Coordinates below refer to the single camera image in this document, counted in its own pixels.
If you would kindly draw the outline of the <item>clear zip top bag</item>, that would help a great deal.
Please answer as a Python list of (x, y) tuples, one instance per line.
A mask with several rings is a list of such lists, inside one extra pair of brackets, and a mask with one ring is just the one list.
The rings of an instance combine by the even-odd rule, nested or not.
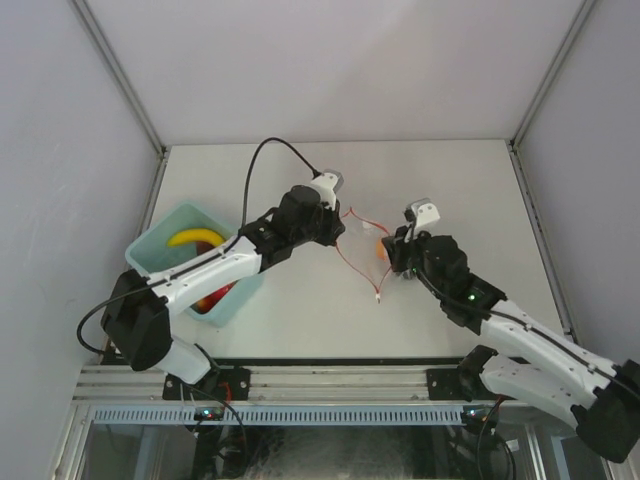
[(376, 255), (376, 244), (390, 231), (380, 222), (366, 218), (350, 207), (341, 215), (345, 232), (339, 237), (336, 250), (345, 264), (362, 277), (381, 296), (384, 284), (392, 273), (388, 261)]

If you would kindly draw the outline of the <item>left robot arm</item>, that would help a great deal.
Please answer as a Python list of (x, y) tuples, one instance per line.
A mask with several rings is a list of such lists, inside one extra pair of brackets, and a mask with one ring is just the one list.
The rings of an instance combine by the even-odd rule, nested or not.
[(126, 271), (104, 308), (103, 330), (132, 370), (159, 369), (183, 380), (196, 399), (211, 398), (219, 387), (213, 363), (202, 348), (172, 332), (172, 317), (224, 286), (288, 260), (302, 245), (335, 246), (344, 231), (339, 207), (335, 188), (297, 185), (220, 247), (149, 276)]

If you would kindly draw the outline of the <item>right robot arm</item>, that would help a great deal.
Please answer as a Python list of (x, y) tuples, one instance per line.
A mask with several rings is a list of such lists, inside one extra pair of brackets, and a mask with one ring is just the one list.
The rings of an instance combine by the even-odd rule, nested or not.
[(454, 324), (480, 343), (459, 364), (468, 397), (524, 402), (572, 427), (597, 455), (624, 462), (639, 441), (639, 365), (619, 364), (555, 333), (472, 273), (450, 236), (400, 227), (381, 241), (395, 273), (411, 271)]

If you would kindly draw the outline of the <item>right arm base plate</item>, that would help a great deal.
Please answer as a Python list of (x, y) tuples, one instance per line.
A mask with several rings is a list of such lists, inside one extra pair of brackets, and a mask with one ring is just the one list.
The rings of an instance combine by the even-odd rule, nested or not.
[(438, 367), (426, 370), (426, 386), (430, 400), (461, 400), (473, 399), (464, 389), (456, 368)]

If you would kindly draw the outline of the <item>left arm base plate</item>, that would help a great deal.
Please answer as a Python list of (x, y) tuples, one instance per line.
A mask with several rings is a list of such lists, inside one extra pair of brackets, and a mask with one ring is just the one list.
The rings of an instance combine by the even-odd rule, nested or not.
[(222, 368), (194, 386), (173, 375), (167, 375), (162, 399), (167, 401), (224, 400), (245, 401), (249, 397), (251, 371), (246, 368)]

